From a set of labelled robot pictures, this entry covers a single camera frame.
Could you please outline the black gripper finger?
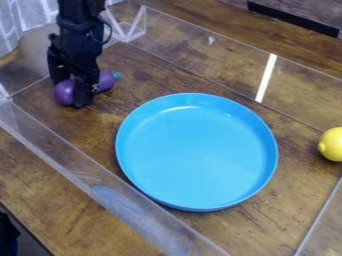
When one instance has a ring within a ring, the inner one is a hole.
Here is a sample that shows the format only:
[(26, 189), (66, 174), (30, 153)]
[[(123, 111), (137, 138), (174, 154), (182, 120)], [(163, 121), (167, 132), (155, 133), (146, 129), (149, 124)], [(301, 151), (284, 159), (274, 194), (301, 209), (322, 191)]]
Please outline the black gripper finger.
[(98, 93), (98, 79), (87, 79), (86, 77), (75, 77), (74, 87), (74, 106), (83, 108), (93, 104)]
[(68, 68), (70, 58), (67, 55), (50, 51), (47, 54), (50, 77), (54, 83), (71, 78), (71, 71)]

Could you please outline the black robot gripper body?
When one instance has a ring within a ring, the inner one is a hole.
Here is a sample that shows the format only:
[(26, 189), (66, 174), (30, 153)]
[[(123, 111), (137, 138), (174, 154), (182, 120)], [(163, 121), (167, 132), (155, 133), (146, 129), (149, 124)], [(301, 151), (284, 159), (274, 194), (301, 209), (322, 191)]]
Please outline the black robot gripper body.
[(71, 76), (99, 80), (98, 56), (102, 54), (105, 23), (97, 17), (81, 24), (58, 17), (60, 33), (48, 35), (48, 51), (68, 56)]

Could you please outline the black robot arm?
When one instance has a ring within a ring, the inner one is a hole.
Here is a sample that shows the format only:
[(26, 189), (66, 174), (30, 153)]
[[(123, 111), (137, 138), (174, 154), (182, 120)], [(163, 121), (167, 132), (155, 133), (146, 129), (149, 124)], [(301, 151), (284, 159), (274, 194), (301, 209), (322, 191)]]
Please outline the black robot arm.
[(58, 0), (56, 24), (59, 34), (48, 35), (47, 62), (55, 84), (75, 81), (71, 105), (90, 105), (101, 78), (98, 56), (102, 54), (105, 25), (101, 16), (106, 0)]

